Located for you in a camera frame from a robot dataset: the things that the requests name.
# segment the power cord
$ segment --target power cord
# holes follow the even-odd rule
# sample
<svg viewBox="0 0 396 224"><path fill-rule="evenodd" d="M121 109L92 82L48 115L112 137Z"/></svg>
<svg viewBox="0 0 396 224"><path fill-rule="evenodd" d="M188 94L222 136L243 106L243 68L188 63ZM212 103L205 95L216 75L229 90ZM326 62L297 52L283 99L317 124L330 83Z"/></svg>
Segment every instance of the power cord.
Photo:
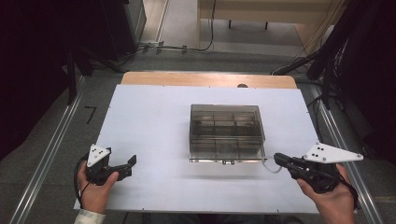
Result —
<svg viewBox="0 0 396 224"><path fill-rule="evenodd" d="M213 25L213 21L215 19L216 3L217 3L217 0L215 0L213 2L212 16L211 16L211 19L209 19L209 21L210 21L209 29L210 29L210 33L211 33L210 43L205 49L181 48L181 47L175 47L175 46L156 46L156 45L153 45L153 44L141 44L140 48L138 48L138 50L135 53L126 55L126 57L128 57L128 58L124 62L118 64L117 66L125 65L126 63L128 63L131 60L131 58L133 56L135 56L136 54L147 52L147 50L149 50L149 49L187 50L187 51L195 51L195 52L199 52L199 53L206 52L208 49L210 49L210 47L214 46L214 43L213 43L213 39L214 39L214 28L213 28L214 25ZM96 68L97 69L106 69L105 66L96 66Z"/></svg>
<svg viewBox="0 0 396 224"><path fill-rule="evenodd" d="M319 116L318 116L320 110L319 107L320 107L320 100L317 100L316 104L312 105L312 110L314 111L314 115L315 115L315 123L316 123L319 142L323 142L323 136L321 134L320 126L319 126Z"/></svg>
<svg viewBox="0 0 396 224"><path fill-rule="evenodd" d="M81 209L82 209L82 200L81 200L82 193L84 192L85 188L87 188L88 185L89 185L90 183L88 183L88 184L84 187L84 189L81 191L81 194L78 192L78 170L79 170L79 167L81 166L82 162L88 160L89 155L90 155L90 154L87 152L83 157L81 157L81 158L78 160L78 162L77 162L77 164L76 164L75 172L74 172L74 188L75 188L75 194L76 194L76 198L78 199L78 202L79 202L79 204L80 204L80 208L81 208Z"/></svg>
<svg viewBox="0 0 396 224"><path fill-rule="evenodd" d="M320 23L320 26L319 26L319 27L321 27L321 25L323 24L323 22L325 22L325 20L328 18L331 6L332 6L332 1L331 1L330 5L329 5L329 7L328 7L328 9L327 9L326 17L322 20L322 22ZM338 3L338 5L337 5L337 7L335 8L333 14L330 16L330 18L329 18L329 20L328 20L326 26L328 26L328 25L330 24L330 22L332 21L332 18L333 18L334 15L335 15L335 12L338 10L338 8L339 8L340 6L341 6L341 2ZM290 62L289 62L287 65L283 65L283 66L277 68L275 71L271 72L271 75L273 75L274 72L278 71L279 69L282 69L282 68L284 68L284 67L288 67L288 66L290 66L291 64L293 64L296 60L298 60L298 59L299 59L299 56L300 56L301 54L303 54L303 52L304 52L309 46L311 46L312 44L314 44L315 41L317 41L317 40L319 39L319 36L316 37L315 39L313 39L313 36L315 36L315 34L318 32L319 27L318 27L317 30L314 32L314 34L312 35L311 40L307 43L307 45L306 45L299 53L297 53L292 59L290 59ZM321 33L320 36L323 36L323 35L326 33L326 31L327 31L327 30L324 30L324 31Z"/></svg>
<svg viewBox="0 0 396 224"><path fill-rule="evenodd" d="M358 205L359 194L358 194L358 192L356 191L355 188L353 188L352 185L347 183L347 181L344 179L344 177L341 174L339 174L339 176L337 176L337 177L329 175L329 174L326 174L326 173L323 173L321 171L317 171L317 174L325 176L325 177L330 178L332 180L335 180L338 183L341 183L344 186L346 186L349 189L349 191L352 194L352 196L353 196L353 206L354 206L354 208L355 209L359 208L359 205Z"/></svg>
<svg viewBox="0 0 396 224"><path fill-rule="evenodd" d="M267 165L265 165L265 161L266 161L266 160L274 160L274 157L268 157L268 156L262 157L262 165L263 165L263 166L265 167L265 169L267 169L267 171L269 171L270 173L272 173L272 174L277 174L277 173L279 173L279 172L282 170L282 167L281 167L281 166L279 166L279 168L278 168L277 170L275 170L275 171L271 170L270 168L268 168Z"/></svg>

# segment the metal box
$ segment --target metal box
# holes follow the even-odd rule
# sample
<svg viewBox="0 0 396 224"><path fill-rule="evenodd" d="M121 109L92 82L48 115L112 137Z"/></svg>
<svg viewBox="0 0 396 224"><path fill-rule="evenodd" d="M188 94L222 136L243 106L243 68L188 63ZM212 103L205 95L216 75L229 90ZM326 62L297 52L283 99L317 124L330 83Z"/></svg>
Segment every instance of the metal box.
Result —
<svg viewBox="0 0 396 224"><path fill-rule="evenodd" d="M261 162L264 140L256 105L191 105L190 161Z"/></svg>

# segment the cable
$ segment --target cable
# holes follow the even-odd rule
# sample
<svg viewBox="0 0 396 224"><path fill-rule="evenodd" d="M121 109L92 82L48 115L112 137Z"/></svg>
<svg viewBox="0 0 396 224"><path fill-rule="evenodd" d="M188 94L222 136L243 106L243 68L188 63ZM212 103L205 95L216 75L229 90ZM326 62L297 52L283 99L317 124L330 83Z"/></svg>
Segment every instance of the cable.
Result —
<svg viewBox="0 0 396 224"><path fill-rule="evenodd" d="M314 32L314 34L313 34L312 37L311 37L311 40L307 43L307 45L306 45L299 53L297 53L292 59L290 59L289 64L284 65L284 66L282 66L282 67L280 67L280 68L277 68L274 72L276 72L277 70L279 70L279 69L281 69L281 68L288 67L288 66L292 65L292 64L298 59L298 58L297 58L298 56L300 56L309 46L311 46L312 44L314 44L315 41L317 41L317 40L319 39L320 36L323 36L324 33L326 33L327 30L324 30L324 31L322 31L321 35L319 35L318 37L316 37L315 39L313 39L313 37L314 37L315 34L318 32L318 30L319 30L319 28L321 27L321 25L323 24L323 22L325 22L326 19L328 18L331 6L332 6L332 1L331 1L331 3L329 4L329 7L328 7L328 9L327 9L327 13L326 13L325 18L322 20L322 22L320 23L320 26L319 26L319 27L317 28L317 30ZM340 6L341 6L341 2L338 3L338 5L337 5L337 7L335 8L334 12L333 12L332 15L330 16L330 19L328 20L328 22L327 22L327 24L326 24L326 27L327 27L327 26L329 25L329 23L332 21L332 18L334 17L335 12L337 11L337 9L338 9Z"/></svg>
<svg viewBox="0 0 396 224"><path fill-rule="evenodd" d="M78 202L80 204L80 207L82 208L82 202L81 202L81 195L78 192L78 170L80 165L82 164L83 161L86 161L89 157L89 153L87 152L83 157L81 157L75 167L75 172L74 172L74 188L75 188L75 194L76 198L78 199Z"/></svg>
<svg viewBox="0 0 396 224"><path fill-rule="evenodd" d="M289 223L298 223L298 224L304 224L302 220L300 220L297 217L287 217L285 220L283 220L282 224L289 224Z"/></svg>
<svg viewBox="0 0 396 224"><path fill-rule="evenodd" d="M139 51L137 51L137 52L135 52L135 53L133 53L133 54L127 55L128 58L127 58L124 62L118 64L117 66L123 66L123 65L125 65L126 63L129 62L129 60L131 60L131 58L132 58L134 55L139 54L139 53L143 53L143 52L145 52L145 50L148 50L148 49L188 50L188 51L195 51L195 52L200 52L200 53L204 53L204 52L207 51L210 47L213 47L213 49L214 49L214 43L213 43L213 40L214 40L214 28L213 28L213 27L214 27L214 25L213 25L213 21L214 21L214 19L215 19L216 3L217 3L217 0L215 0L215 1L213 2L213 8L212 8L211 19L208 20L208 23L210 23L210 24L209 24L209 29L210 29L210 33L211 33L211 38L210 38L210 43L209 43L209 45L208 45L205 49L187 49L187 48L181 48L181 47L175 47L175 46L150 46L150 47L147 48L147 46L149 46L149 44L148 44L148 45L147 45L147 44L144 44L144 45L140 45L141 47L144 47L144 48L139 49ZM105 69L105 68L106 68L105 66L103 66L103 67L101 66L101 67L98 67L97 69Z"/></svg>
<svg viewBox="0 0 396 224"><path fill-rule="evenodd" d="M315 86L320 86L322 87L323 84L317 83L317 82L313 82L313 81L301 81L301 80L296 80L296 83L300 83L300 84L309 84L309 85L315 85Z"/></svg>
<svg viewBox="0 0 396 224"><path fill-rule="evenodd" d="M281 167L281 166L279 166L279 168L278 168L277 170L275 170L275 171L271 170L270 168L268 168L268 167L265 165L265 160L274 160L274 157L262 157L262 165L263 165L263 166L265 167L265 169L267 169L270 173L277 174L277 173L279 173L279 172L282 170L282 167Z"/></svg>
<svg viewBox="0 0 396 224"><path fill-rule="evenodd" d="M344 45L337 51L337 53L335 54L335 60L334 60L334 79L335 79L335 83L338 84L338 79L341 77L341 71L340 71L340 64L341 64L341 60L344 56L344 51L347 47L347 42L348 40L344 43Z"/></svg>
<svg viewBox="0 0 396 224"><path fill-rule="evenodd" d="M81 193L79 194L80 199L82 199L82 193L84 193L85 189L86 189L90 184L91 184L91 183L88 182L88 183L85 185L84 189L82 189Z"/></svg>
<svg viewBox="0 0 396 224"><path fill-rule="evenodd" d="M317 98L315 98L313 101L311 101L309 104L306 105L306 107L309 107L312 105L312 111L313 111L314 117L315 117L315 130L317 131L319 142L322 142L322 140L323 140L323 136L322 136L320 128L319 128L319 120L318 120L319 104L320 104L321 97L322 97L321 95L318 96Z"/></svg>
<svg viewBox="0 0 396 224"><path fill-rule="evenodd" d="M129 216L129 212L126 212L122 224L125 224L126 220L128 219L128 216Z"/></svg>
<svg viewBox="0 0 396 224"><path fill-rule="evenodd" d="M355 189L352 185L350 185L349 183L347 183L347 181L344 179L344 177L343 177L341 174L339 174L339 176L335 177L335 176L329 175L329 174L324 173L324 172L321 172L321 171L316 171L316 173L317 173L318 175L321 175L321 176L330 178L330 179L332 179L332 180L335 180L335 181L337 181L338 183L341 183L341 184L343 184L344 186L346 186L346 187L349 189L349 191L350 191L350 193L352 194L352 196L353 196L353 207L354 207L355 209L358 208L359 194L358 194L358 192L356 191L356 189Z"/></svg>

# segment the white board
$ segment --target white board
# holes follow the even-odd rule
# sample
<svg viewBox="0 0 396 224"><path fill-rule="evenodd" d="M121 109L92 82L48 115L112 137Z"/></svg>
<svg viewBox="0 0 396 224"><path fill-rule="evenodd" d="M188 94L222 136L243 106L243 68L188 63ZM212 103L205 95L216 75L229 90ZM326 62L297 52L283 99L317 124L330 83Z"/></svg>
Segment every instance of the white board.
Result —
<svg viewBox="0 0 396 224"><path fill-rule="evenodd" d="M318 140L300 90L119 85L97 145L110 165L133 155L133 174L113 187L111 210L181 213L317 213L289 172L260 163L190 162L191 104L258 105L266 156L303 156ZM267 166L277 169L274 161Z"/></svg>

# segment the wooden edge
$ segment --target wooden edge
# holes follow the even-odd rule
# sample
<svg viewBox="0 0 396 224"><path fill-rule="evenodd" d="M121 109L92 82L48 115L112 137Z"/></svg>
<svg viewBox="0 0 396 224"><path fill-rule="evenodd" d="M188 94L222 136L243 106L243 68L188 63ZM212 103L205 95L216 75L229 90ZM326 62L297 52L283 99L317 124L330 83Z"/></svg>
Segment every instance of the wooden edge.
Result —
<svg viewBox="0 0 396 224"><path fill-rule="evenodd" d="M294 78L290 76L227 73L128 72L124 74L121 84L205 87L237 87L245 84L250 88L297 89Z"/></svg>

